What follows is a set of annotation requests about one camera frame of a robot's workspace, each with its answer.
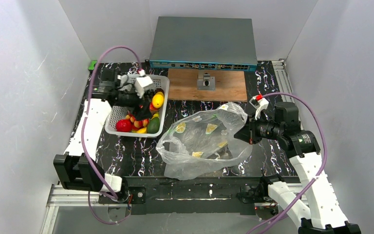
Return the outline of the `white plastic basket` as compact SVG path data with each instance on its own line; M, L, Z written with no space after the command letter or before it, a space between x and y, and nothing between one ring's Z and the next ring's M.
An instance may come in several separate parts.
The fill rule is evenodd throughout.
M159 130L157 133L154 134L148 134L148 133L132 133L132 132L119 132L116 130L116 123L124 118L127 114L128 108L127 107L120 107L120 106L113 106L110 114L108 115L105 123L105 131L108 134L111 135L117 135L121 137L143 137L143 138L156 138L158 137L162 132L164 128L164 117L166 115L167 110L167 101L168 101L168 92L169 92L169 85L170 80L166 76L160 76L160 75L149 75L150 78L153 81L155 88L161 88L164 90L164 106L160 108L159 110Z

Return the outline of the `clear plastic bag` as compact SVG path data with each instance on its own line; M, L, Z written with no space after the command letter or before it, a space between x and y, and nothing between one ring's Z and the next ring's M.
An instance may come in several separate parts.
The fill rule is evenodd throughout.
M166 165L164 176L190 180L248 159L252 146L234 138L247 117L240 105L227 102L171 124L156 145Z

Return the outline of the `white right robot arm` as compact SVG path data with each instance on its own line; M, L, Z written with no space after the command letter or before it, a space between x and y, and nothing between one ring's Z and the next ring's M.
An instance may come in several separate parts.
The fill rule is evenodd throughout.
M282 176L264 176L257 187L240 192L238 197L244 201L270 198L280 205L283 211L271 219L269 226L287 215L299 234L359 234L359 226L351 223L341 210L324 172L321 153L325 150L320 149L312 132L300 126L298 107L292 102L278 102L274 117L267 118L264 111L268 104L264 98L251 101L256 111L234 137L250 144L262 139L276 140L303 188L296 194Z

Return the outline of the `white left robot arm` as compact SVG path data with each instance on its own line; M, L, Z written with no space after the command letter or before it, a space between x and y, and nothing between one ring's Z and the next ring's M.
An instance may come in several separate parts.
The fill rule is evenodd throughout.
M88 98L77 131L64 154L56 155L54 167L64 189L99 192L121 202L123 178L104 172L96 159L99 138L112 107L105 100Z

